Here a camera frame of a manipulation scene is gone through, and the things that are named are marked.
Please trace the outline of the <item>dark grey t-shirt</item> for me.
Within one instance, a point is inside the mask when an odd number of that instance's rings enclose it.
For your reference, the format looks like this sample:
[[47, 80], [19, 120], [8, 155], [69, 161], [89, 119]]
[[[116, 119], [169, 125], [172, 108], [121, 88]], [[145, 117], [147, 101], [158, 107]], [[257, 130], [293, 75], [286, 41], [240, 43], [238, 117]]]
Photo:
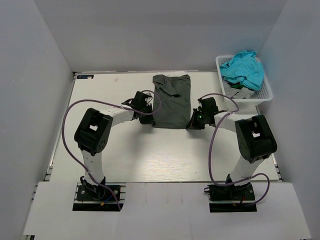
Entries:
[[191, 77], [152, 77], [156, 97], [153, 101], [153, 127], [161, 129], [185, 129], [191, 118]]

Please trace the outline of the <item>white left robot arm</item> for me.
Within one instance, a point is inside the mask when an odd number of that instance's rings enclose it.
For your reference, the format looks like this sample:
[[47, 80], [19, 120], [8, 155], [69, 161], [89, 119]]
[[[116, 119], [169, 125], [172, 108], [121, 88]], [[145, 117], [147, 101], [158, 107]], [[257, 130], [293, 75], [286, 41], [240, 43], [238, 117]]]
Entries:
[[85, 112], [74, 134], [74, 140], [80, 149], [86, 173], [81, 184], [90, 196], [99, 200], [105, 196], [106, 178], [102, 170], [102, 151], [105, 149], [112, 127], [138, 119], [141, 124], [154, 123], [153, 107], [146, 104], [139, 109], [109, 108], [96, 110], [89, 108]]

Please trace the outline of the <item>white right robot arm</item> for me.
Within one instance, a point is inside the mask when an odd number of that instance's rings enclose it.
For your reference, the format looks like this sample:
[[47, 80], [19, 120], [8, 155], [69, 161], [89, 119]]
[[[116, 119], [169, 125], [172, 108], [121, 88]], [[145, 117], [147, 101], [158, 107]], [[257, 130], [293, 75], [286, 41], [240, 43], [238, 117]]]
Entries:
[[[235, 111], [213, 111], [198, 107], [193, 110], [185, 128], [203, 130], [206, 125], [214, 127], [208, 151], [209, 177], [214, 185], [226, 188], [225, 192], [229, 198], [236, 200], [243, 195], [243, 186], [258, 176], [265, 176], [264, 173], [256, 173], [256, 170], [264, 160], [277, 151], [277, 142], [266, 117], [261, 114], [244, 118]], [[212, 173], [212, 148], [218, 129], [236, 134], [240, 152], [239, 160], [227, 175], [225, 183], [215, 181]]]

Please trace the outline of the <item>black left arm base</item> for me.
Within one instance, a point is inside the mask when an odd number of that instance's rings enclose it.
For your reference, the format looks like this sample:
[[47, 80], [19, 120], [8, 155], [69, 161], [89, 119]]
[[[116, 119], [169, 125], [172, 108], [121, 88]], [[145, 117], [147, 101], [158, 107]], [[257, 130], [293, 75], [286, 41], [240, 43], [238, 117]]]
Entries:
[[102, 194], [93, 195], [81, 183], [77, 183], [73, 207], [74, 212], [120, 212], [126, 197], [124, 183], [112, 183], [108, 186], [115, 194], [120, 208], [112, 193], [104, 189]]

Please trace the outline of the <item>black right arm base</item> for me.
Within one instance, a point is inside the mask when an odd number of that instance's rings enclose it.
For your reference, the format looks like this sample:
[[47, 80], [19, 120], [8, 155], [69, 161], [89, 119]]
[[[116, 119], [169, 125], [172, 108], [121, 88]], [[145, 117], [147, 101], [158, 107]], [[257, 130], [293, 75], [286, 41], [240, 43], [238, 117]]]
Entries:
[[257, 212], [256, 198], [251, 183], [241, 186], [210, 184], [203, 191], [208, 195], [210, 213]]

